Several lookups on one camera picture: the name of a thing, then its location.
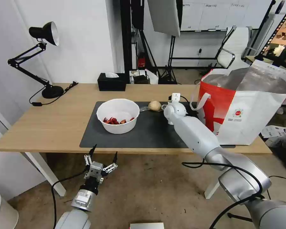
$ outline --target office chair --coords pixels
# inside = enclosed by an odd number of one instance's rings
[[[251,27],[236,27],[234,25],[232,28],[227,28],[226,36],[216,55],[217,62],[230,70],[249,67],[249,64],[242,61],[242,55],[246,49],[255,50],[249,47],[251,35]]]

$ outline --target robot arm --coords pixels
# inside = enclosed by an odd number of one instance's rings
[[[96,148],[90,151],[89,155],[84,155],[87,173],[84,176],[85,183],[80,186],[78,193],[72,200],[74,207],[70,212],[65,212],[57,222],[55,229],[89,229],[91,222],[86,212],[92,212],[94,200],[99,193],[99,184],[102,184],[104,177],[113,172],[118,165],[117,153],[115,153],[112,163],[106,166],[102,163],[92,161],[92,155]]]
[[[199,156],[210,163],[230,164],[252,173],[266,191],[271,181],[251,160],[242,154],[235,154],[223,149],[217,137],[197,118],[185,116],[185,107],[178,99],[172,99],[164,109],[164,116],[174,125],[174,129],[184,143]],[[239,201],[257,193],[259,186],[250,175],[224,166],[213,166],[217,170],[226,170],[219,177],[219,182],[227,194]]]
[[[268,176],[251,160],[242,154],[235,154],[223,149],[217,137],[197,118],[185,116],[186,109],[179,103],[180,94],[173,93],[172,102],[164,109],[164,116],[184,143],[209,163],[229,164],[240,167],[255,176],[262,185],[262,191],[271,186]],[[259,190],[257,182],[242,171],[226,166],[212,166],[225,170],[219,177],[219,183],[232,200],[240,201]],[[286,202],[255,199],[244,203],[248,208],[256,228],[286,228]]]

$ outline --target white bowl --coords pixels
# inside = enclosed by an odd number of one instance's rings
[[[98,120],[102,123],[105,130],[112,134],[124,134],[131,131],[137,122],[137,117],[140,114],[139,106],[128,99],[112,99],[102,103],[96,111]],[[126,119],[126,123],[112,125],[104,123],[104,118],[110,119],[114,117],[118,122]]]

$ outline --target floor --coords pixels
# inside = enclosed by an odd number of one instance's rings
[[[176,70],[177,81],[193,84],[201,78],[196,70]],[[285,116],[275,116],[273,121],[283,122]],[[104,164],[113,155],[94,155],[93,160]],[[286,169],[274,155],[250,156],[267,175],[286,177]],[[71,176],[84,168],[83,154],[48,154],[49,166],[59,179]],[[215,217],[232,200],[219,188],[210,200],[204,191],[215,178],[217,171],[203,166],[189,169],[183,161],[199,162],[197,155],[118,155],[118,169],[111,173],[99,187],[94,211],[89,213],[93,229],[128,229],[130,223],[164,222],[166,229],[209,228]],[[269,189],[272,199],[286,201],[286,180],[272,178]],[[57,198],[58,219],[70,211],[70,200],[84,183],[83,176],[63,182],[66,196]],[[45,229],[53,227],[53,201],[48,182],[13,198],[10,204],[19,211],[16,229]],[[244,206],[237,206],[234,214],[249,217]],[[224,216],[216,228],[254,229],[250,222]]]

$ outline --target red and white bag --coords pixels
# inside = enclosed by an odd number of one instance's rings
[[[249,68],[211,70],[191,109],[221,145],[250,145],[285,99],[286,70],[256,60]]]

